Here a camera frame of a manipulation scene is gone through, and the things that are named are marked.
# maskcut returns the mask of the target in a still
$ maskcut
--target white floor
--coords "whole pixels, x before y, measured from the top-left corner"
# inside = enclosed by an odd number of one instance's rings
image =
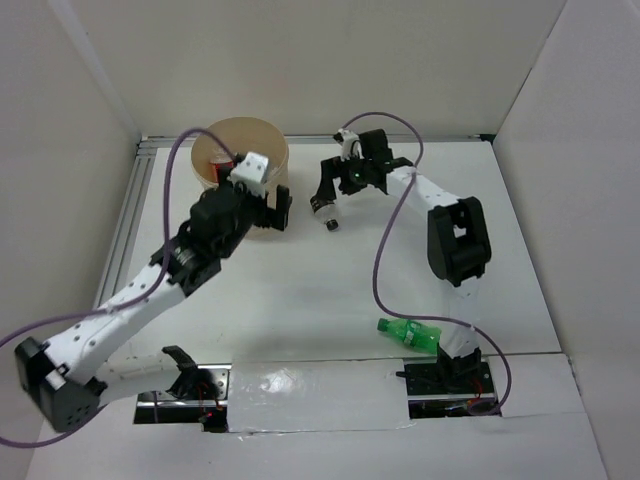
[[[417,151],[409,144],[393,148],[408,158]],[[336,152],[331,145],[292,145],[288,231],[243,242],[216,278],[118,355],[178,344],[210,363],[407,356],[376,332],[380,312],[371,295],[372,260],[394,200],[373,191],[343,199],[336,233],[310,213],[319,161]],[[166,150],[158,152],[130,273],[160,246],[166,158]],[[36,451],[28,479],[605,479],[569,364],[562,354],[545,354],[559,352],[558,340],[490,146],[428,144],[422,171],[484,205],[494,256],[482,279],[478,324],[512,354],[514,390],[503,417],[421,420],[367,432],[204,434],[196,425],[134,426],[132,398],[110,405],[61,444]],[[173,229],[199,193],[183,149],[172,188]],[[397,227],[383,264],[382,296],[402,311],[446,313],[426,260],[424,220],[407,211]],[[490,365],[502,395],[504,370],[497,357]],[[357,401],[358,393],[351,394]],[[49,435],[45,427],[42,436]]]

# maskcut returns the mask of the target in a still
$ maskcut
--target black bracket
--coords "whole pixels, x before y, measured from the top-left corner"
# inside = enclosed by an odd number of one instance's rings
[[[198,368],[196,362],[185,352],[182,348],[171,345],[164,347],[162,353],[169,355],[173,358],[178,365],[180,375],[173,382],[171,388],[167,390],[168,393],[178,399],[190,398],[194,396],[194,391],[199,384],[206,385],[207,389],[217,390],[213,384],[211,372],[206,369]]]
[[[340,134],[333,137],[342,143]],[[387,175],[399,167],[412,166],[406,158],[393,158],[384,130],[371,130],[359,135],[362,157],[352,155],[348,159],[328,158],[320,162],[320,185],[311,197],[311,208],[317,212],[320,208],[333,203],[336,199],[334,179],[340,179],[338,189],[343,195],[353,195],[368,186],[387,193]],[[327,224],[330,230],[337,229],[337,222]]]
[[[220,170],[220,185],[206,190],[190,209],[171,239],[170,282],[179,284],[185,296],[191,295],[221,270],[221,260],[229,258],[252,226],[284,230],[289,223],[291,196],[287,187],[278,186],[276,207],[268,196],[256,197],[226,181],[228,172]],[[151,265],[162,264],[164,249],[151,256]]]
[[[428,214],[427,231],[427,257],[436,277],[459,287],[467,278],[484,275],[491,245],[477,198],[435,207]]]

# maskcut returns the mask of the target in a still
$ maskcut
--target bottle cap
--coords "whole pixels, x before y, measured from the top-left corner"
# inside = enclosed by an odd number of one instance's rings
[[[389,328],[389,320],[387,320],[386,318],[381,318],[380,320],[378,320],[379,332],[386,332],[387,328]]]

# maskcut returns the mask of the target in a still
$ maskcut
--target white cardboard wall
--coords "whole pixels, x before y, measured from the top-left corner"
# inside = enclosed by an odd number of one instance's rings
[[[91,306],[132,166],[133,144],[46,2],[0,16],[0,336]],[[46,333],[34,333],[46,337]],[[37,440],[42,416],[0,351],[0,435]],[[0,447],[2,480],[32,452]]]
[[[637,478],[640,1],[569,0],[495,150],[611,478]]]
[[[143,133],[391,110],[456,135],[498,131],[565,0],[70,1]]]

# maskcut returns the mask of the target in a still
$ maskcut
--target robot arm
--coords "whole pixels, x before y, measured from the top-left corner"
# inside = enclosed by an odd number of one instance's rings
[[[491,259],[484,213],[475,197],[460,198],[417,172],[406,158],[394,158],[383,130],[355,135],[341,130],[334,139],[342,155],[321,162],[321,180],[311,207],[330,231],[337,230],[334,179],[339,190],[353,195],[373,186],[387,195],[402,197],[413,176],[406,203],[427,223],[427,258],[433,273],[443,280],[447,315],[473,324],[477,311],[478,279]],[[354,148],[360,143],[360,152]],[[464,327],[443,332],[438,362],[448,377],[469,372],[480,363],[476,334]]]
[[[190,219],[170,240],[168,269],[143,301],[117,309],[158,281],[164,249],[120,292],[102,305],[106,313],[86,318],[44,342],[32,337],[15,349],[23,389],[58,432],[77,428],[107,403],[145,391],[168,391],[178,398],[196,385],[215,392],[206,370],[180,347],[167,346],[149,357],[122,363],[108,358],[151,320],[189,297],[221,270],[252,226],[284,230],[291,197],[279,186],[276,207],[267,205],[269,161],[248,153],[235,168],[220,172],[217,189],[206,190],[191,207]]]

